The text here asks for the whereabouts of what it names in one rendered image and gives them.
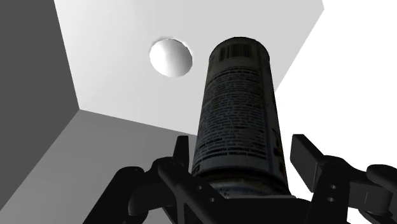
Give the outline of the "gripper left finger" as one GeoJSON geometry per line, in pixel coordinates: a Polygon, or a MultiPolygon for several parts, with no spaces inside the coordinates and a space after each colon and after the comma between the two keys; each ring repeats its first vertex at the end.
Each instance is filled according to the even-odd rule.
{"type": "Polygon", "coordinates": [[[149,171],[117,171],[83,224],[143,224],[158,208],[172,224],[224,224],[216,205],[223,198],[188,166],[189,138],[178,136],[172,156],[156,159],[149,171]]]}

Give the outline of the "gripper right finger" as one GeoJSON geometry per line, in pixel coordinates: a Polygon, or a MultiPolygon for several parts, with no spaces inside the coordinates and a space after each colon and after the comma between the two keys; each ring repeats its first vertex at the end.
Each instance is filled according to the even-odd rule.
{"type": "Polygon", "coordinates": [[[397,224],[397,168],[372,164],[361,171],[324,155],[303,134],[292,137],[290,161],[313,193],[305,224],[350,224],[349,208],[371,224],[397,224]]]}

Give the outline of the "dark grey printed spray can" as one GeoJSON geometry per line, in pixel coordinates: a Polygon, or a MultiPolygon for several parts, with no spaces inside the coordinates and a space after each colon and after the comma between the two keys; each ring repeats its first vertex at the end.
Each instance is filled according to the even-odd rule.
{"type": "Polygon", "coordinates": [[[290,198],[267,49],[233,37],[211,52],[193,176],[225,198],[290,198]]]}

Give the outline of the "round white ceiling light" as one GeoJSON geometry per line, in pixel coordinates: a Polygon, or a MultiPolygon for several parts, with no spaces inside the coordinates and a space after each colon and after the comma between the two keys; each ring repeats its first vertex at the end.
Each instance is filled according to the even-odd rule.
{"type": "Polygon", "coordinates": [[[193,66],[190,49],[177,39],[161,39],[154,43],[149,59],[155,71],[168,78],[185,76],[193,66]]]}

